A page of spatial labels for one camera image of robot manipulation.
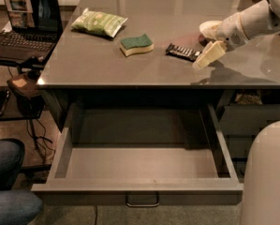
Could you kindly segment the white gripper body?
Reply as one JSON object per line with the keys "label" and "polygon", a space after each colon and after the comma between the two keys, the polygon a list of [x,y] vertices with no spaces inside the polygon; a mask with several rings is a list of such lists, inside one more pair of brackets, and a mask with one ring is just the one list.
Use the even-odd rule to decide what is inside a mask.
{"label": "white gripper body", "polygon": [[215,33],[216,39],[224,41],[229,51],[233,51],[249,41],[242,27],[240,12],[223,20],[218,25]]}

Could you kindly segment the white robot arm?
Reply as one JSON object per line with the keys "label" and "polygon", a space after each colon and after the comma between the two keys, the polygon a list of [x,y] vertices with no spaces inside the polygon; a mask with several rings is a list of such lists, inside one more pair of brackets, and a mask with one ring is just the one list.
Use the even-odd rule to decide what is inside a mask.
{"label": "white robot arm", "polygon": [[208,21],[199,31],[208,40],[195,60],[194,68],[205,68],[212,62],[247,44],[251,39],[280,33],[280,0],[254,0],[256,3],[223,21]]}

